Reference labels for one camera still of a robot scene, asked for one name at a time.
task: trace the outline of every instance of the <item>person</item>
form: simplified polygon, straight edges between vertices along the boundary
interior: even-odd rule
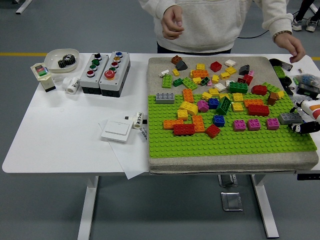
[[[308,9],[310,8],[311,4],[314,3],[315,0],[303,0],[300,6],[300,9],[296,15],[293,16],[292,21],[292,29],[295,31],[301,31],[302,30],[302,20],[307,13]],[[308,32],[313,33],[316,30],[316,27],[318,26],[320,19],[320,11],[316,11],[316,13],[309,17],[309,19],[306,21],[306,28]]]
[[[158,53],[213,55],[230,53],[240,35],[252,0],[139,0],[153,16]],[[286,0],[255,0],[262,9],[262,27],[273,41],[290,52],[291,63],[306,54],[292,36],[293,16]]]

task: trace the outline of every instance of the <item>table leg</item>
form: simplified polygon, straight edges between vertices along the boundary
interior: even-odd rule
[[[92,217],[94,214],[96,193],[98,188],[99,176],[88,178],[86,193],[84,198],[81,222],[78,233],[78,240],[89,240]]]
[[[274,238],[279,238],[279,234],[278,234],[274,216],[271,211],[266,189],[263,183],[264,176],[266,175],[253,174],[251,175],[251,179],[254,186],[256,199],[259,204],[266,236],[268,238],[274,239]]]

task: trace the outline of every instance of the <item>yellow floor line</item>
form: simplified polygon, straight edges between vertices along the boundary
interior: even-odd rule
[[[46,52],[0,52],[0,56],[10,57],[45,57]]]

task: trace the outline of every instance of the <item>gray floor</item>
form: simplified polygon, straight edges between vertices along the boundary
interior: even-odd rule
[[[300,7],[291,0],[288,12]],[[21,15],[18,5],[0,0],[0,53],[48,53],[73,48],[81,53],[155,53],[151,16],[138,1],[33,0]],[[312,15],[308,11],[305,18]],[[241,37],[264,32],[252,5]],[[295,32],[309,56],[320,57],[320,27]],[[269,33],[238,39],[232,53],[286,54]],[[30,66],[44,57],[0,56],[0,162],[10,148],[38,85]],[[224,212],[216,175],[161,175],[100,178],[91,240],[267,239],[251,180],[238,176],[243,212]],[[0,239],[76,239],[85,197],[78,176],[17,176],[0,171]],[[318,239],[318,181],[275,174],[266,183],[271,208],[284,240]]]

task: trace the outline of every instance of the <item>hand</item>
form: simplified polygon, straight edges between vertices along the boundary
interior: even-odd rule
[[[274,39],[275,44],[282,49],[287,49],[292,55],[290,63],[300,61],[305,55],[306,51],[301,44],[301,41],[287,32],[281,33]]]
[[[182,27],[182,8],[178,5],[173,5],[165,10],[161,25],[164,38],[169,40],[178,39],[182,31],[185,30]]]

